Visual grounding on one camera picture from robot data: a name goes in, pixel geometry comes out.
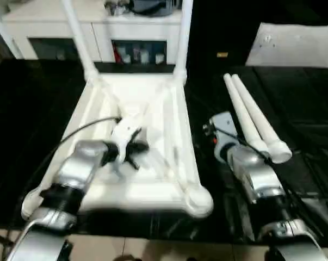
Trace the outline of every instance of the red object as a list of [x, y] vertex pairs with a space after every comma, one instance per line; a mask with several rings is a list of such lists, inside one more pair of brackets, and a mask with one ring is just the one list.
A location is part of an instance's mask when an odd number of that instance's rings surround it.
[[122, 64], [122, 59], [121, 59], [121, 56], [118, 54], [118, 51], [115, 47], [115, 45], [113, 45], [113, 53], [114, 53], [114, 59], [115, 59], [115, 62], [117, 64]]

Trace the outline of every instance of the white cylindrical leg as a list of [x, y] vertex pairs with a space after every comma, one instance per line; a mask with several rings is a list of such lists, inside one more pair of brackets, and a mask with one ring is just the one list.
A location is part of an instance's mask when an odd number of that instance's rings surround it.
[[287, 144], [280, 140], [267, 118], [264, 116], [259, 106], [252, 98], [247, 88], [237, 74], [232, 76], [235, 87], [237, 88], [247, 111], [249, 112], [254, 124], [256, 125], [262, 139], [268, 145], [271, 159], [274, 163], [283, 163], [292, 157], [292, 152]]
[[233, 103], [236, 115], [238, 116], [246, 141], [260, 152], [268, 154], [268, 147], [259, 136], [256, 126], [253, 123], [237, 89], [235, 88], [230, 74], [225, 74], [223, 79], [225, 85], [227, 86], [230, 99]]
[[61, 2], [65, 9], [65, 14], [73, 32], [74, 42], [78, 49], [78, 53], [84, 67], [85, 81], [88, 81], [89, 77], [98, 77], [98, 71], [89, 55], [89, 51], [84, 40], [82, 28], [78, 22], [78, 18], [73, 8], [72, 2], [71, 0], [61, 0]]
[[187, 63], [189, 33], [191, 13], [193, 11], [193, 0], [183, 0], [182, 3], [182, 18], [180, 27], [180, 38], [178, 40], [178, 51], [176, 66], [174, 70], [174, 76], [179, 79], [183, 79], [184, 82], [187, 78], [187, 69], [185, 64]]

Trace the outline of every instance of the black table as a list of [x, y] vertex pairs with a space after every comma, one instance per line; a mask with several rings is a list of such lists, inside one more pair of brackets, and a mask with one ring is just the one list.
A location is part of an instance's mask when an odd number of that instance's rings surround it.
[[[172, 66], [97, 67], [101, 72], [172, 71]], [[220, 77], [225, 72], [240, 75], [294, 151], [290, 161], [276, 166], [276, 172], [328, 220], [328, 70], [232, 67], [214, 77], [191, 75], [185, 86], [201, 183], [214, 200], [212, 214], [193, 220], [184, 213], [105, 210], [81, 216], [76, 233], [219, 243], [245, 240], [239, 225], [243, 198], [229, 169], [214, 159], [213, 145], [202, 132], [202, 125], [222, 111], [230, 111], [237, 124]], [[8, 60], [0, 65], [0, 228], [7, 228], [30, 175], [61, 139], [84, 84], [78, 63]], [[44, 170], [32, 188], [43, 175]], [[23, 224], [18, 219], [15, 226]]]

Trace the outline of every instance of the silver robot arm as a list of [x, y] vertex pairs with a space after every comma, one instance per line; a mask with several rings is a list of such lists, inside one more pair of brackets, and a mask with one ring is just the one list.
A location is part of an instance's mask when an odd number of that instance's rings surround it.
[[114, 143], [83, 140], [63, 162], [43, 202], [32, 214], [7, 261], [68, 260], [72, 244], [66, 240], [97, 169], [118, 156]]
[[269, 242], [266, 260], [328, 261], [306, 224], [289, 204], [281, 182], [264, 158], [217, 129], [237, 135], [230, 113], [211, 118], [204, 126], [206, 134], [214, 133], [214, 154], [228, 164], [246, 193], [252, 230], [258, 242]]

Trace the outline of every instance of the tile floor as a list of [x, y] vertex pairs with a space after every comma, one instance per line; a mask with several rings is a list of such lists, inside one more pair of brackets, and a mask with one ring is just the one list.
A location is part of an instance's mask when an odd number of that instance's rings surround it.
[[[18, 235], [13, 233], [12, 240]], [[267, 247], [72, 235], [71, 261], [263, 261]]]

